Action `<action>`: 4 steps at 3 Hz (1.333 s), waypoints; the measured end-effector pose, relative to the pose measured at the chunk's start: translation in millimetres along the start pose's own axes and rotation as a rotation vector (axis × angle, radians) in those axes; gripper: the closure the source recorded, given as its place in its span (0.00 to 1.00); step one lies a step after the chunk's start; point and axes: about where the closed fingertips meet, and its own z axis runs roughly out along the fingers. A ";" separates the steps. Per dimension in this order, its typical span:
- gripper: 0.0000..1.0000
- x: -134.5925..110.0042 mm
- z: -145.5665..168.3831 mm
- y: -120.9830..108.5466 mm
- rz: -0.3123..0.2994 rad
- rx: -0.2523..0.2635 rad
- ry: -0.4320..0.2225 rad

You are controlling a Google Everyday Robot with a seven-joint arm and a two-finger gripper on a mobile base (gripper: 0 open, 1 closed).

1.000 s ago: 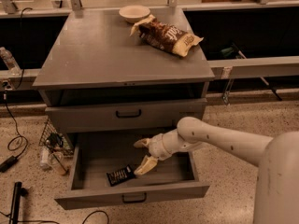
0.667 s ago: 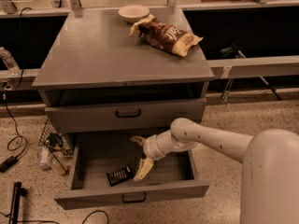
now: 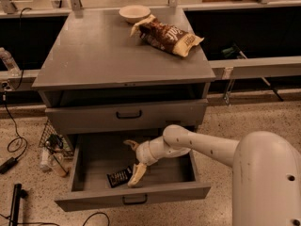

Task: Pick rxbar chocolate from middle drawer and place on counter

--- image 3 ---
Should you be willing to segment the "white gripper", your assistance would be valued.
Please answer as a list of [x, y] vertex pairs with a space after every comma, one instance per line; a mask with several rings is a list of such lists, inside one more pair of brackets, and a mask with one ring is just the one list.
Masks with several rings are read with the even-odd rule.
[[135, 187], [144, 176], [147, 166], [156, 163], [166, 155], [165, 143], [161, 137], [145, 141], [141, 144], [131, 139], [126, 139], [123, 143], [131, 147], [139, 162], [138, 164], [134, 164], [133, 175], [128, 182], [128, 187]]

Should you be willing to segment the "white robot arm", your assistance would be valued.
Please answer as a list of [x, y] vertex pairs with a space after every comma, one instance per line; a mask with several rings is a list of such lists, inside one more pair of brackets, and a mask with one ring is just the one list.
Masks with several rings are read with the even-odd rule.
[[301, 154], [283, 137], [257, 131], [233, 140], [172, 124], [156, 139], [124, 143], [137, 159], [130, 187], [160, 159], [194, 150], [232, 168], [232, 226], [301, 226]]

